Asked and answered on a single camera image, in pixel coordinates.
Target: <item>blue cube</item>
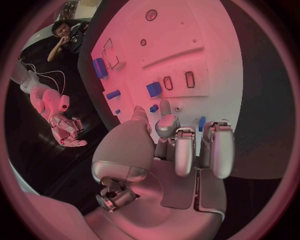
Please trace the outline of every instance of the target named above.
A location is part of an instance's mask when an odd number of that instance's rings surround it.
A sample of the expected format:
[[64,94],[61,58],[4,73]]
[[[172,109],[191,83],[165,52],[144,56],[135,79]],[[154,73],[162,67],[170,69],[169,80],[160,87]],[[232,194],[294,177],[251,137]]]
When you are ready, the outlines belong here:
[[104,61],[102,58],[97,58],[92,61],[94,69],[96,71],[97,77],[102,79],[108,75],[108,71],[105,67]]
[[147,87],[147,90],[148,90],[151,98],[158,96],[163,91],[161,84],[158,81],[153,82],[153,83],[147,85],[146,87]]
[[205,116],[203,116],[203,117],[200,118],[200,121],[199,121],[199,132],[203,131],[203,127],[204,127],[205,121],[206,121]]

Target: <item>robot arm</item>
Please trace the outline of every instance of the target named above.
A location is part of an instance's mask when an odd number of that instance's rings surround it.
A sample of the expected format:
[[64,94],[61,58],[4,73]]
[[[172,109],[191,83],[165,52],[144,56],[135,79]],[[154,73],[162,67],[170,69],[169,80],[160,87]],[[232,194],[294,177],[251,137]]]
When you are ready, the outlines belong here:
[[27,71],[20,61],[17,62],[11,80],[30,95],[32,106],[50,124],[53,136],[61,146],[80,147],[87,144],[85,140],[77,140],[78,133],[84,129],[81,120],[76,117],[69,120],[63,115],[70,105],[68,96],[61,96],[55,89],[40,83],[37,74]]

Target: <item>person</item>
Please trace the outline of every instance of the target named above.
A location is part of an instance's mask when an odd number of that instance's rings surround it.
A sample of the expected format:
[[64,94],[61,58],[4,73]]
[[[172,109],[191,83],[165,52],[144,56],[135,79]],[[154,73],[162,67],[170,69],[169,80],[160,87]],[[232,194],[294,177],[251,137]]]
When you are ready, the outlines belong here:
[[50,52],[48,62],[53,61],[63,50],[78,55],[88,26],[82,22],[70,27],[65,20],[56,21],[51,31],[60,40]]

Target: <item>white wire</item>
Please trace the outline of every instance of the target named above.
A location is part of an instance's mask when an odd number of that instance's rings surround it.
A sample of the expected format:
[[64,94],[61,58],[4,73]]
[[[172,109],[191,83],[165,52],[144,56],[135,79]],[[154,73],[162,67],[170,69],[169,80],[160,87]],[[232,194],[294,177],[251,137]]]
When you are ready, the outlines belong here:
[[56,87],[57,87],[57,91],[58,91],[58,92],[60,92],[60,88],[59,88],[58,83],[57,83],[52,77],[50,77],[50,76],[45,76],[45,75],[43,75],[43,74],[50,74],[50,73],[54,73],[54,72],[60,72],[60,73],[62,73],[62,75],[63,75],[63,88],[62,88],[62,91],[61,91],[61,94],[60,94],[60,95],[61,95],[61,96],[63,95],[63,93],[64,93],[64,91],[65,91],[65,86],[66,86],[66,76],[65,76],[65,74],[64,74],[62,71],[55,70],[55,71],[48,71],[48,72],[37,72],[36,66],[33,65],[32,63],[25,63],[25,62],[22,61],[22,59],[20,59],[20,62],[21,62],[24,66],[26,66],[26,65],[30,66],[30,67],[33,69],[34,73],[36,73],[36,74],[38,74],[38,75],[40,75],[40,76],[43,76],[43,77],[45,77],[45,78],[49,78],[49,79],[53,80],[53,81],[55,82],[55,84],[56,84]]

